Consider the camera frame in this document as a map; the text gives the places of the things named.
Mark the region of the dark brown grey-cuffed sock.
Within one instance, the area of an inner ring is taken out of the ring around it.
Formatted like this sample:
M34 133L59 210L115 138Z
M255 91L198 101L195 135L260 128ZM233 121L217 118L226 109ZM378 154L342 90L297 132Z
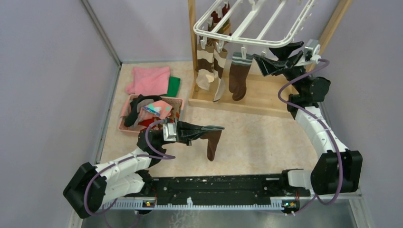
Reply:
M246 58L242 57L241 52L234 52L232 55L229 72L229 91L232 93L234 101L239 101L246 95L246 79L252 62L253 57L250 54L246 54Z

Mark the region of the white clip hanger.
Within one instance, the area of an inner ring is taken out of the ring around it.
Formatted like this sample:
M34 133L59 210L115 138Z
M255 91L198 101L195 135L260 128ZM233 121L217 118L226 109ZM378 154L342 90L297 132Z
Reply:
M228 1L230 10L222 21L208 31L210 14L218 7L222 8ZM303 30L305 21L311 16L315 0L215 0L199 19L191 26L192 31L200 37L199 43L204 48L208 40L218 44L222 49L225 43L241 46L245 54L251 46L280 48L294 42L297 34ZM230 20L232 35L219 34L218 29Z

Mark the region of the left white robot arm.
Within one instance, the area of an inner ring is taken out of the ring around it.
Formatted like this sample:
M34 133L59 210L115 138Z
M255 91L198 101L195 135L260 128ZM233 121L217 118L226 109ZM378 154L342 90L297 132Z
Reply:
M119 197L135 193L147 196L153 188L148 169L160 161L176 158L166 153L164 145L190 146L192 141L207 139L224 129L178 120L157 120L138 135L134 151L102 164L82 164L63 190L63 196L81 219L104 213L106 210L101 207Z

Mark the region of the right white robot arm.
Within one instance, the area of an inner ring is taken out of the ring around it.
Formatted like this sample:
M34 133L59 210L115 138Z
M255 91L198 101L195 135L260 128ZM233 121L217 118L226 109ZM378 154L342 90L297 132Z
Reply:
M329 65L319 52L318 40L300 41L270 48L277 60L262 54L253 58L263 76L283 75L287 83L278 92L293 119L303 128L318 155L313 170L287 170L278 184L279 191L291 196L298 187L317 195L350 193L358 190L363 157L342 143L326 122L319 108L327 95L330 80L313 74Z

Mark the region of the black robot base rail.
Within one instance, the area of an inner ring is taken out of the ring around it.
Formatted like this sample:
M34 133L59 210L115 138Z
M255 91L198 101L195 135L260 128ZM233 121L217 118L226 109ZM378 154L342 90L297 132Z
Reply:
M152 209L279 209L299 210L310 190L290 187L281 174L159 177L146 182L133 197L143 200L141 211Z

